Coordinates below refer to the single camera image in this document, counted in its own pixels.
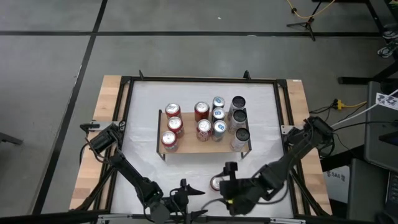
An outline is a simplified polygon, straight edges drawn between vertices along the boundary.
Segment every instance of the wooden shelf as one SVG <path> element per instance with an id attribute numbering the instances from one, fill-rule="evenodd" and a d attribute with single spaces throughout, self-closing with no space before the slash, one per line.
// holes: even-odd
<path id="1" fill-rule="evenodd" d="M 182 154 L 182 153 L 220 153 L 220 152 L 234 152 L 229 148 L 229 143 L 234 137 L 228 131 L 224 133 L 224 137 L 220 142 L 215 142 L 211 138 L 208 141 L 202 142 L 197 139 L 197 122 L 195 121 L 194 113 L 182 113 L 182 122 L 185 134 L 181 139 L 178 139 L 178 149 L 176 152 L 167 152 L 160 140 L 161 135 L 168 131 L 167 116 L 159 110 L 159 124 L 157 130 L 157 150 L 158 154 Z M 240 152 L 251 151 L 251 143 L 249 142 L 243 147 Z"/>

